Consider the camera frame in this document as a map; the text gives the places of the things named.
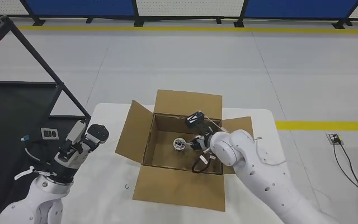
blue wall panel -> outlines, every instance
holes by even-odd
[[[357,0],[249,0],[245,17],[342,18]]]
[[[131,0],[27,0],[36,15],[133,16]]]

cardboard box flap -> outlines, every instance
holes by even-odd
[[[252,138],[254,137],[250,116],[245,116],[243,118],[233,118],[233,119],[223,120],[222,126],[226,130],[228,130],[230,133],[235,130],[243,129],[243,130],[247,131],[252,136]]]
[[[254,137],[253,130],[252,130],[252,121],[250,116],[246,116],[244,118],[233,118],[233,119],[223,120],[222,126],[230,133],[235,130],[243,129],[247,131],[252,137]],[[235,174],[234,168],[232,166],[223,165],[223,174]]]
[[[153,113],[132,100],[116,153],[142,163]]]
[[[224,176],[142,166],[133,199],[224,212]]]
[[[154,112],[189,116],[201,110],[209,118],[221,120],[222,99],[219,95],[158,90]]]

black cable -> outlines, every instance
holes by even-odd
[[[352,174],[353,174],[354,178],[356,179],[356,181],[357,181],[357,183],[358,183],[357,176],[356,176],[356,174],[355,174],[354,171],[353,171],[351,159],[350,159],[349,156],[347,155],[347,152],[346,152],[345,148],[343,147],[343,145],[342,145],[340,142],[339,142],[339,144],[340,144],[340,146],[342,147],[343,152],[345,152],[345,154],[346,154],[346,156],[347,156],[347,159],[348,159],[348,162],[349,162],[349,167],[350,167],[350,169],[351,169],[351,171],[352,171]]]
[[[358,188],[358,185],[357,185],[356,183],[354,183],[353,180],[351,180],[351,179],[349,178],[349,176],[344,172],[344,170],[342,169],[340,163],[338,162],[337,155],[336,155],[335,143],[333,143],[333,151],[334,151],[334,153],[335,153],[335,158],[336,158],[337,164],[338,164],[338,166],[340,167],[340,169],[342,170],[342,172],[344,173],[344,175],[349,179],[350,182],[352,182],[352,184],[354,184],[354,185]],[[349,163],[350,163],[351,171],[352,171],[352,173],[353,173],[353,175],[354,175],[354,177],[355,177],[355,174],[354,174],[353,169],[352,169],[351,160],[349,159],[349,157],[348,157],[347,154],[346,154],[346,156],[347,156],[348,161],[349,161]]]
[[[201,169],[201,170],[195,170],[196,165],[197,165],[197,164],[199,163],[199,161],[201,160],[200,156],[199,156],[199,158],[197,158],[197,160],[194,162],[194,164],[193,164],[192,167],[191,167],[191,171],[192,171],[193,173],[196,173],[196,174],[199,174],[199,173],[204,172],[205,170],[207,170],[207,169],[209,168],[210,162],[211,162],[211,158],[209,158],[209,159],[208,159],[208,164],[206,164],[206,166],[205,166],[203,169]]]

sticker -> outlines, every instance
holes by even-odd
[[[206,158],[204,156],[200,156],[199,157],[206,165],[208,164],[208,161],[206,160]]]

yellow floor line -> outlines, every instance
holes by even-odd
[[[276,121],[277,130],[356,130],[358,122]]]
[[[294,32],[309,34],[358,34],[358,30],[294,29],[294,28],[235,28],[235,27],[189,27],[189,26],[19,26],[20,30],[48,31],[192,31],[192,32]]]

